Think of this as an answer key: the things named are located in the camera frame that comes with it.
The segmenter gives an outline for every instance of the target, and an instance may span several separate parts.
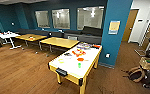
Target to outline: wooden table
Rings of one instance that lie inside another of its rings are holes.
[[[46,38],[46,37],[47,36],[26,34],[26,35],[17,36],[15,38],[25,40],[25,43],[28,46],[28,42],[27,41],[37,41],[38,40],[39,41],[39,45],[40,45],[40,39],[43,39],[43,38]]]
[[[70,40],[70,39],[64,39],[64,38],[51,37],[51,38],[42,40],[40,42],[41,43],[49,44],[50,45],[50,51],[52,52],[51,45],[55,45],[55,46],[59,46],[59,47],[64,47],[64,48],[72,48],[79,41],[77,41],[77,40]]]
[[[61,83],[61,78],[64,77],[79,85],[80,94],[84,94],[87,76],[93,66],[94,68],[97,68],[102,46],[100,46],[99,49],[82,49],[86,54],[79,57],[72,53],[72,51],[77,49],[78,48],[75,46],[74,48],[55,58],[48,63],[48,67],[51,71],[57,74],[58,83]],[[78,58],[83,58],[84,61],[78,61]]]

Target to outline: blue wall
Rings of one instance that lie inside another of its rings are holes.
[[[29,29],[27,19],[26,19],[26,16],[25,16],[25,12],[24,12],[24,8],[23,8],[23,4],[22,3],[15,4],[15,11],[16,11],[18,20],[20,22],[21,28]]]
[[[20,24],[13,5],[0,5],[0,30],[6,32],[8,30],[16,32],[20,28]]]
[[[132,0],[108,0],[102,36],[103,51],[99,59],[101,63],[115,65],[131,4]],[[111,21],[120,21],[117,35],[108,34]],[[107,53],[110,54],[110,58],[105,57]]]
[[[1,31],[13,30],[19,28],[25,29],[40,29],[37,27],[35,11],[47,10],[49,13],[50,29],[46,30],[57,31],[53,28],[52,10],[55,9],[70,9],[70,29],[77,30],[77,8],[105,6],[106,16],[102,35],[103,50],[100,55],[99,62],[108,65],[115,65],[124,33],[127,17],[130,12],[132,0],[52,0],[51,2],[39,2],[35,4],[15,4],[15,5],[0,5],[0,29]],[[111,21],[120,21],[120,28],[117,35],[109,35],[109,24]],[[110,58],[105,58],[105,55],[110,53]]]
[[[50,23],[50,29],[48,28],[45,28],[45,29],[50,30],[50,31],[58,31],[58,29],[53,28],[52,10],[69,9],[70,29],[77,30],[77,8],[92,7],[92,6],[105,6],[105,10],[106,10],[106,4],[107,4],[107,0],[76,0],[76,1],[63,0],[62,2],[61,1],[60,2],[39,2],[35,4],[30,4],[30,10],[32,12],[31,15],[33,15],[32,18],[33,18],[35,29],[38,29],[36,17],[35,17],[35,11],[45,10],[45,11],[48,11],[49,13],[49,23]]]

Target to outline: laminate flooring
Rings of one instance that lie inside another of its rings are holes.
[[[46,57],[49,51],[39,51],[38,47],[10,50],[10,44],[0,48],[0,94],[79,94],[80,87],[66,79],[58,84],[56,74],[48,69],[48,62],[62,52],[56,51]],[[150,94],[150,89],[142,87],[123,76],[121,70],[129,70],[139,65],[140,56],[134,49],[135,43],[122,42],[114,69],[98,66],[92,69],[86,85],[86,94]]]

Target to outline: ceiling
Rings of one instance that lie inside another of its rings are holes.
[[[14,3],[36,3],[41,1],[49,1],[49,0],[0,0],[0,4],[14,4]]]

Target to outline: poster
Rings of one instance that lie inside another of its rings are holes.
[[[108,34],[117,34],[119,30],[120,21],[111,21],[109,25]]]

